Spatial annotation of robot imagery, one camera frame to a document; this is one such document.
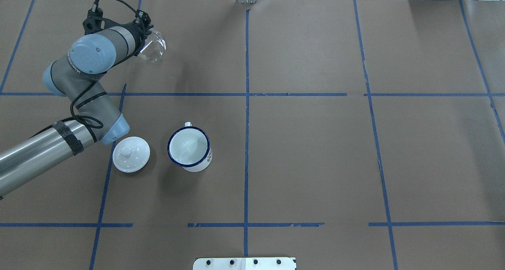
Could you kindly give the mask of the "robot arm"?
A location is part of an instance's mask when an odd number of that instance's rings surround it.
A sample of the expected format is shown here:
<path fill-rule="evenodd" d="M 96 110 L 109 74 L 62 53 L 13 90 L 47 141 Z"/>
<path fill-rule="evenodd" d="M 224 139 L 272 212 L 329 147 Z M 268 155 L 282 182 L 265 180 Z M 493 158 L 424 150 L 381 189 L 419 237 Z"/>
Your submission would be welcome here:
<path fill-rule="evenodd" d="M 86 33 L 46 68 L 44 84 L 70 100 L 71 115 L 1 153 L 2 198 L 92 144 L 109 145 L 129 132 L 128 122 L 100 79 L 111 68 L 137 56 L 152 32 L 153 25 L 148 22 L 113 23 Z"/>

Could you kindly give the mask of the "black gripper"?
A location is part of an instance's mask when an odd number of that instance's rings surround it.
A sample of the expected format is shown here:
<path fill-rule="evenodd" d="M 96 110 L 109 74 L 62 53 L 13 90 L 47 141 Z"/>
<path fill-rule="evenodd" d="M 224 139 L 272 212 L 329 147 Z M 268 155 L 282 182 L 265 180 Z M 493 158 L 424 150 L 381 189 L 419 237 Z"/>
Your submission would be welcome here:
<path fill-rule="evenodd" d="M 135 41 L 132 56 L 138 56 L 141 49 L 146 45 L 146 39 L 152 34 L 152 24 L 130 22 L 125 24 L 125 28 L 132 34 Z"/>

